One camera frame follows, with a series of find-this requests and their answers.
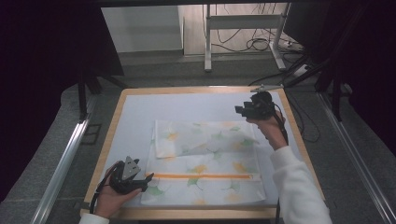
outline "cloth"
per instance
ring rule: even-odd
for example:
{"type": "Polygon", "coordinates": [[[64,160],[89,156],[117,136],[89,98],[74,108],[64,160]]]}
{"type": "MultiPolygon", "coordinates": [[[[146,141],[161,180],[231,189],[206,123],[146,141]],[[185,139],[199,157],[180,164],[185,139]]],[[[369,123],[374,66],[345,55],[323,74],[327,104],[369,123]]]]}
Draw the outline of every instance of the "cloth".
{"type": "Polygon", "coordinates": [[[209,205],[265,199],[252,125],[156,120],[142,204],[209,205]]]}
{"type": "Polygon", "coordinates": [[[323,202],[308,167],[295,157],[291,148],[276,150],[271,155],[271,161],[285,223],[332,223],[329,209],[323,202]]]}
{"type": "Polygon", "coordinates": [[[84,213],[79,221],[79,224],[108,224],[109,220],[104,217],[99,217],[93,214],[84,213]]]}

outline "table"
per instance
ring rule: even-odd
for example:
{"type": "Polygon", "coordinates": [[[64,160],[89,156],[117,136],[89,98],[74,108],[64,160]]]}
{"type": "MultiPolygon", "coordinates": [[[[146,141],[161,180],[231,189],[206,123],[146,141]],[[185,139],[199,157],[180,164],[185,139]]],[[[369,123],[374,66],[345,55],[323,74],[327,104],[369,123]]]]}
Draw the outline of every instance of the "table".
{"type": "MultiPolygon", "coordinates": [[[[85,204],[89,204],[92,199],[92,195],[100,182],[104,170],[107,168],[106,161],[110,154],[112,144],[115,142],[116,130],[119,125],[119,121],[122,115],[123,107],[128,96],[136,95],[147,95],[147,96],[160,96],[164,94],[180,94],[188,95],[192,93],[249,93],[255,87],[179,87],[179,88],[147,88],[147,89],[127,89],[124,90],[120,96],[118,105],[114,112],[113,119],[111,121],[106,140],[104,142],[101,155],[96,164],[95,171],[92,176],[91,184],[88,188],[86,197],[84,199],[85,204]]],[[[275,90],[280,98],[281,104],[283,105],[284,114],[290,125],[292,139],[295,140],[297,146],[297,154],[300,154],[302,160],[304,160],[313,174],[314,180],[321,192],[318,179],[315,175],[312,163],[306,152],[304,142],[300,136],[297,128],[295,119],[291,113],[288,100],[285,92],[282,89],[275,90]]],[[[88,207],[81,209],[80,213],[88,213],[88,207]]],[[[217,218],[274,218],[276,215],[276,203],[271,204],[254,204],[249,206],[233,205],[233,206],[208,206],[208,207],[155,207],[155,206],[134,206],[134,207],[122,207],[121,210],[114,216],[121,219],[135,219],[135,220],[147,220],[147,219],[217,219],[217,218]]]]}

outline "white wall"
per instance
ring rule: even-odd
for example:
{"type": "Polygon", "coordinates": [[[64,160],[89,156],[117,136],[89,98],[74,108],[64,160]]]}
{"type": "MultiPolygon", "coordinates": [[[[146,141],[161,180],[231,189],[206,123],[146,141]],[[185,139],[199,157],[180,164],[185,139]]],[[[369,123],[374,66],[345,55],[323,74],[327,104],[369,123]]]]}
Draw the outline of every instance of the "white wall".
{"type": "Polygon", "coordinates": [[[182,49],[177,6],[104,7],[117,52],[182,49]]]}

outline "black device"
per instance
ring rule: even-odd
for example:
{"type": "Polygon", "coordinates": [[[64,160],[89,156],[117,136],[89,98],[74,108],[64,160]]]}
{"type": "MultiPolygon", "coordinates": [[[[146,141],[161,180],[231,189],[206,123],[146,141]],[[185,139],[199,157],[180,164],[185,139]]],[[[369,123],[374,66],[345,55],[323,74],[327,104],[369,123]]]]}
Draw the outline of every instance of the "black device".
{"type": "Polygon", "coordinates": [[[148,183],[151,181],[154,173],[148,175],[145,179],[134,180],[134,177],[140,172],[140,167],[137,165],[139,160],[132,160],[131,157],[127,156],[124,161],[118,161],[111,169],[106,173],[105,177],[99,183],[96,188],[96,192],[93,194],[90,213],[93,214],[93,209],[97,198],[99,197],[100,191],[105,186],[107,179],[109,178],[109,186],[113,188],[119,194],[128,194],[135,189],[142,189],[142,192],[148,188],[148,183]]]}
{"type": "Polygon", "coordinates": [[[259,91],[250,97],[251,102],[244,102],[244,106],[236,105],[235,112],[247,119],[270,119],[274,117],[279,125],[286,142],[289,143],[288,134],[285,129],[283,116],[280,118],[275,110],[276,104],[272,100],[271,93],[259,91]]]}

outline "sleeve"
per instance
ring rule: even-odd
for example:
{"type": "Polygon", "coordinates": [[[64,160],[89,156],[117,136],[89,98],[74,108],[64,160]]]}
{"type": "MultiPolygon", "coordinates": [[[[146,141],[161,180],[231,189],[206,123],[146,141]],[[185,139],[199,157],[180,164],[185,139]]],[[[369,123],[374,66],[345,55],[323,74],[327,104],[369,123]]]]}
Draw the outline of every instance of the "sleeve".
{"type": "Polygon", "coordinates": [[[78,224],[108,224],[110,220],[93,214],[84,213],[78,224]]]}
{"type": "Polygon", "coordinates": [[[274,182],[286,224],[332,223],[306,164],[299,161],[290,147],[277,149],[271,155],[274,182]]]}

